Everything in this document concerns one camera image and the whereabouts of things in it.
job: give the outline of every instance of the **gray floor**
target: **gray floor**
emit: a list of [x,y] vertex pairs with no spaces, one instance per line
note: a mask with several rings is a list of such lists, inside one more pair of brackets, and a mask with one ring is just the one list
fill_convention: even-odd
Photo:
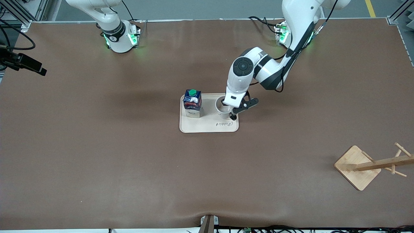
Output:
[[[137,19],[219,19],[258,17],[281,18],[282,0],[124,0]],[[401,4],[400,0],[372,0],[377,17],[390,15]],[[114,7],[123,19],[129,19],[129,14],[123,5]],[[370,17],[365,0],[352,0],[350,4],[338,11],[332,17]],[[59,8],[56,21],[87,21],[91,18],[82,11],[69,6],[65,0]]]

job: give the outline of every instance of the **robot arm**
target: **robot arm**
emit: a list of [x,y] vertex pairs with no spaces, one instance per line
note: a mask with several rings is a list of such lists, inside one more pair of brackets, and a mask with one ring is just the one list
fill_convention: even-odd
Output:
[[247,92],[252,79],[266,90],[283,88],[287,75],[302,50],[308,45],[320,18],[319,7],[343,8],[350,0],[283,0],[282,12],[291,34],[291,43],[279,63],[262,49],[244,51],[232,64],[223,104],[233,107],[234,116],[258,103]]
[[122,0],[66,0],[66,2],[87,13],[99,24],[108,46],[117,53],[128,52],[138,45],[140,30],[127,20],[120,20],[111,7]]

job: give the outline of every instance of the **brown mat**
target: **brown mat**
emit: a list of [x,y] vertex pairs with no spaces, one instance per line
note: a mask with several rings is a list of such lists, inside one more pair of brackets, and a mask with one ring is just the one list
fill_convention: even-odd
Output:
[[[414,151],[414,70],[385,19],[331,20],[285,91],[235,133],[184,134],[186,88],[224,92],[246,48],[283,54],[250,21],[149,23],[115,54],[94,24],[33,24],[27,54],[46,77],[7,70],[0,85],[1,229],[413,224],[414,172],[382,172],[356,191],[333,163],[352,145],[374,159]],[[28,43],[20,37],[20,46]]]

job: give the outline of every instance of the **black cable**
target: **black cable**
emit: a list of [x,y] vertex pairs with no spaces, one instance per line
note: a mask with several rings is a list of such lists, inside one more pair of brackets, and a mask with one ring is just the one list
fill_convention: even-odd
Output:
[[32,46],[31,47],[28,47],[28,48],[19,48],[19,47],[10,47],[10,46],[7,46],[6,47],[7,49],[31,50],[31,49],[34,49],[36,47],[36,44],[34,43],[34,41],[30,37],[28,37],[26,34],[24,34],[23,32],[21,32],[20,30],[17,30],[16,28],[14,28],[13,26],[11,26],[9,23],[7,23],[6,21],[4,21],[2,19],[0,19],[0,22],[4,23],[5,25],[7,25],[7,26],[9,26],[11,28],[13,28],[15,31],[19,32],[21,35],[23,35],[24,37],[26,37],[26,39],[28,39],[31,42],[31,44],[32,44]]
[[9,40],[9,36],[7,35],[6,31],[3,29],[3,26],[0,25],[0,29],[4,34],[4,37],[6,37],[6,42],[7,42],[7,47],[10,47],[10,40]]
[[0,16],[0,18],[2,18],[6,14],[6,9],[5,8],[1,8],[0,14],[2,14]]
[[116,12],[114,9],[112,9],[112,7],[108,6],[110,10],[112,10],[112,12],[114,12],[115,14],[118,14],[118,12]]
[[283,88],[284,88],[284,81],[283,81],[284,74],[283,74],[283,70],[284,70],[284,68],[282,68],[282,74],[281,74],[281,76],[282,76],[282,78],[281,78],[281,80],[282,80],[282,88],[280,89],[280,91],[278,91],[277,89],[274,90],[274,91],[276,91],[278,93],[281,93],[283,91]]
[[250,93],[249,93],[249,91],[246,91],[246,95],[245,95],[245,97],[248,97],[249,98],[249,101],[252,99],[251,97],[250,97]]
[[270,30],[271,32],[273,32],[273,33],[275,33],[275,34],[278,34],[278,35],[282,35],[282,33],[281,33],[281,32],[276,32],[276,31],[274,31],[274,30],[270,27],[270,24],[267,22],[266,17],[264,17],[264,20],[265,20],[265,22],[266,22],[267,27],[269,28],[269,30]]
[[98,24],[98,23],[96,23],[96,24],[95,24],[95,26],[96,26],[97,28],[101,29],[101,26],[99,26],[99,24]]
[[338,0],[335,1],[334,6],[332,7],[331,12],[328,15],[328,18],[326,18],[326,20],[325,20],[325,23],[328,22],[328,19],[331,17],[332,12],[334,11],[337,2],[338,2]]
[[282,56],[280,56],[280,57],[278,57],[278,58],[274,58],[274,60],[279,60],[279,59],[282,59],[285,55],[286,55],[286,53],[284,53]]
[[[239,229],[238,232],[245,229],[245,227],[237,227],[237,226],[214,226],[215,229]],[[372,228],[295,228],[290,226],[284,226],[284,225],[273,225],[269,227],[255,227],[251,228],[255,229],[256,231],[265,231],[268,233],[275,232],[275,229],[281,230],[277,233],[282,232],[290,232],[289,230],[296,230],[303,233],[302,230],[310,230],[310,233],[315,233],[315,230],[321,230],[324,232],[333,231],[334,233],[366,233],[366,231],[385,231],[387,233],[402,233],[402,232],[412,232],[414,233],[414,226],[407,225],[407,226],[399,226],[397,228],[386,228],[386,227],[372,227]]]
[[122,3],[124,4],[125,8],[127,9],[128,13],[130,14],[130,16],[131,16],[131,20],[135,20],[135,19],[134,19],[134,17],[132,17],[132,14],[131,14],[131,12],[129,11],[129,8],[128,8],[128,7],[127,7],[127,5],[125,4],[124,0],[122,0]]
[[262,24],[266,24],[266,22],[264,22],[263,20],[261,20],[260,18],[256,17],[256,16],[250,16],[249,19],[257,19],[259,20],[259,22],[261,22]]

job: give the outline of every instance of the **paper cup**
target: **paper cup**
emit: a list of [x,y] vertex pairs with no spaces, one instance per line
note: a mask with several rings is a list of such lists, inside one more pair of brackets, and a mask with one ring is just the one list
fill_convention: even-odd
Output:
[[224,96],[221,96],[216,100],[216,111],[217,111],[217,114],[220,115],[222,119],[228,119],[230,117],[230,113],[233,107],[224,106],[221,103],[223,99],[224,99]]

